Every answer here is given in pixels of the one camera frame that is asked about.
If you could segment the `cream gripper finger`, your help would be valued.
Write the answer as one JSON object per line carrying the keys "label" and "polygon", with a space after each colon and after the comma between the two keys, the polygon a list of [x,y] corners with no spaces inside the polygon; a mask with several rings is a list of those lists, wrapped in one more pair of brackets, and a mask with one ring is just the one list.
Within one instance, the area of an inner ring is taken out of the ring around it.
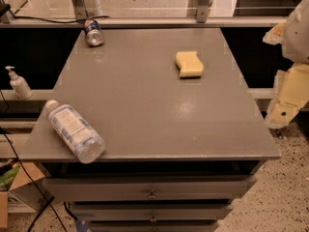
{"label": "cream gripper finger", "polygon": [[267,108],[265,123],[270,129],[282,129],[309,102],[309,65],[294,63],[274,78],[273,98]]}
{"label": "cream gripper finger", "polygon": [[276,45],[282,43],[285,22],[280,22],[272,27],[263,36],[263,42],[266,44]]}

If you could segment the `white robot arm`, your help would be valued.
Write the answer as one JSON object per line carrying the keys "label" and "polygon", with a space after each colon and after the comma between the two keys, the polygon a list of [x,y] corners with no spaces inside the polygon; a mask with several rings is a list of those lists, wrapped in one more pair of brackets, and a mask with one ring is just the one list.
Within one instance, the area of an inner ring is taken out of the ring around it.
{"label": "white robot arm", "polygon": [[309,102],[309,0],[302,0],[285,21],[266,32],[263,42],[281,44],[283,57],[293,62],[274,77],[265,118],[270,129],[282,129]]}

